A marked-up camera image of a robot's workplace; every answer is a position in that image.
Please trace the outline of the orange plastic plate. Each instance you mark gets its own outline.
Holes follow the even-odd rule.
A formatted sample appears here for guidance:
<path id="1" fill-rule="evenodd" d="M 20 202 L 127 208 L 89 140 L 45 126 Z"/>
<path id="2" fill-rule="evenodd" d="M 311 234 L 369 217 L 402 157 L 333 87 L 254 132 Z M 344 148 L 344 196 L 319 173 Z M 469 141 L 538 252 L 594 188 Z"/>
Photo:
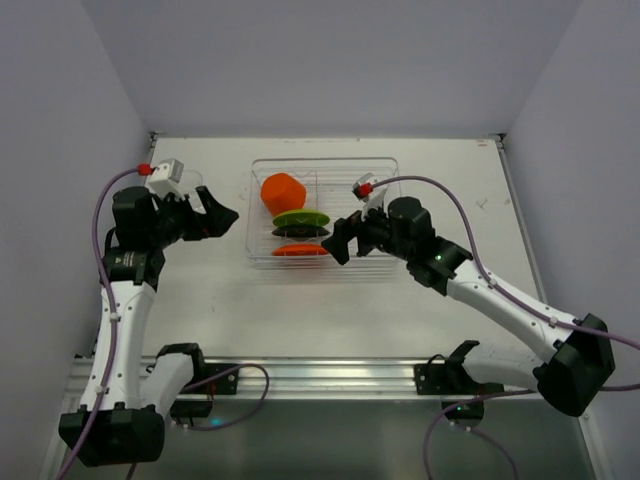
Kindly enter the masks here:
<path id="1" fill-rule="evenodd" d="M 329 252 L 318 244 L 296 243 L 280 246 L 271 252 L 275 257 L 324 256 Z"/>

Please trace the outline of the clear faceted glass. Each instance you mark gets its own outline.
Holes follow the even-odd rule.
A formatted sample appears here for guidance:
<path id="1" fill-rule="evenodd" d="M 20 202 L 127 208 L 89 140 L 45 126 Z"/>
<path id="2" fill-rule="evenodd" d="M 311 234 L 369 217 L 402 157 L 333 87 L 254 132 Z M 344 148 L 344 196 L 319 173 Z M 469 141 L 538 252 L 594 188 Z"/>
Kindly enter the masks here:
<path id="1" fill-rule="evenodd" d="M 188 197 L 192 210 L 205 214 L 206 210 L 196 191 L 197 187 L 204 185 L 202 175 L 196 170 L 184 170 L 178 185 L 180 192 Z"/>

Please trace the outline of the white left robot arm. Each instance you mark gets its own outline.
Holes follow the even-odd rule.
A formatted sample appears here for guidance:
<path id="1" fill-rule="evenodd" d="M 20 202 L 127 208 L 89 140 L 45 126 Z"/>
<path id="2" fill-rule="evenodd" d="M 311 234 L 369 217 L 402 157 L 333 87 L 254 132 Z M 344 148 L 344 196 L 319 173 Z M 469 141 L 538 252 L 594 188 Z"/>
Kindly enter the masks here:
<path id="1" fill-rule="evenodd" d="M 150 376 L 141 377 L 164 250 L 180 240 L 219 237 L 238 218 L 204 186 L 184 197 L 128 187 L 114 194 L 112 213 L 115 225 L 98 253 L 102 317 L 92 370 L 77 410 L 58 426 L 68 459 L 86 467 L 159 458 L 171 406 L 206 370 L 198 344 L 178 343 L 162 347 Z"/>

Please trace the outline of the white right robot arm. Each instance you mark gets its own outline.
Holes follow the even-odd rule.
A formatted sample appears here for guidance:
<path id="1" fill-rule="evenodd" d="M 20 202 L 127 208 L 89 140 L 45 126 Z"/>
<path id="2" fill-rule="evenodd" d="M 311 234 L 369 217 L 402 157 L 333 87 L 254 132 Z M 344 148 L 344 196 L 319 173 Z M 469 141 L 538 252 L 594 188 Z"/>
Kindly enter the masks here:
<path id="1" fill-rule="evenodd" d="M 419 284 L 480 312 L 530 350 L 517 357 L 485 348 L 477 340 L 465 341 L 445 363 L 445 377 L 453 387 L 516 386 L 578 417 L 614 372 L 608 327 L 602 319 L 592 314 L 578 319 L 481 270 L 471 252 L 436 234 L 429 211 L 413 197 L 338 219 L 321 245 L 344 265 L 350 259 L 350 241 L 356 241 L 360 257 L 379 250 L 405 261 Z"/>

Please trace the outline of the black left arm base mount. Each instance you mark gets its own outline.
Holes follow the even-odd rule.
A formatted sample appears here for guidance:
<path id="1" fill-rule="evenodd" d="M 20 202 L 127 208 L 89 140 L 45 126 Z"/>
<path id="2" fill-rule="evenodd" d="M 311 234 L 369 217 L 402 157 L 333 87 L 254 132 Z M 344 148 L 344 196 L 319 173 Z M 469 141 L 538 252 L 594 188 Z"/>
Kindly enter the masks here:
<path id="1" fill-rule="evenodd" d="M 193 425 L 195 419 L 204 419 L 211 413 L 218 397 L 237 394 L 238 373 L 229 373 L 218 380 L 193 389 L 183 389 L 170 408 L 170 417 Z"/>

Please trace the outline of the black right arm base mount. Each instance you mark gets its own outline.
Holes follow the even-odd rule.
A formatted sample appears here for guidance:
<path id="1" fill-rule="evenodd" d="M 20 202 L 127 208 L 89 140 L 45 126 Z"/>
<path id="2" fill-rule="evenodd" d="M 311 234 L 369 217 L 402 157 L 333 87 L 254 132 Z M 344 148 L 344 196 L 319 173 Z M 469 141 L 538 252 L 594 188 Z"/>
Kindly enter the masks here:
<path id="1" fill-rule="evenodd" d="M 499 383 L 478 383 L 461 369 L 450 365 L 447 357 L 436 354 L 425 362 L 413 366 L 413 380 L 418 395 L 432 396 L 482 396 L 502 393 L 505 388 Z M 457 407 L 445 417 L 455 424 L 476 427 L 484 418 L 485 405 L 479 403 Z"/>

